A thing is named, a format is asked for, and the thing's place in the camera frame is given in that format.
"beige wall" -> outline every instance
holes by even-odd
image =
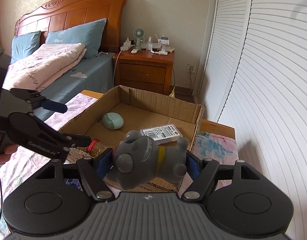
[[[0,0],[0,42],[11,52],[15,22],[49,0]],[[209,0],[127,0],[122,17],[122,41],[142,27],[145,38],[164,33],[175,47],[176,84],[190,87],[187,64],[198,66]],[[195,74],[192,75],[192,87]]]

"blue pillow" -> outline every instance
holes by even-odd
[[[12,39],[11,63],[28,57],[39,48],[41,31],[15,36]]]
[[[84,58],[95,57],[98,55],[106,20],[107,19],[104,18],[94,22],[77,25],[63,31],[49,32],[46,43],[83,43],[87,49]]]

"fan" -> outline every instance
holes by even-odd
[[[134,36],[137,38],[135,49],[141,50],[141,38],[145,35],[145,31],[142,28],[136,28],[134,30]]]

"wall outlet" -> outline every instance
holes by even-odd
[[[187,65],[187,72],[195,73],[196,72],[196,66],[188,64]]]

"cardboard box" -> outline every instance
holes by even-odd
[[[117,130],[107,129],[101,119],[104,114],[115,112],[122,116],[124,125]],[[114,147],[124,141],[130,130],[173,123],[183,137],[189,140],[193,150],[198,136],[204,107],[166,95],[118,86],[114,87],[81,114],[70,120],[60,132],[88,135]],[[163,144],[176,145],[176,142]],[[178,189],[162,179],[154,179],[140,185],[133,191],[177,191]]]

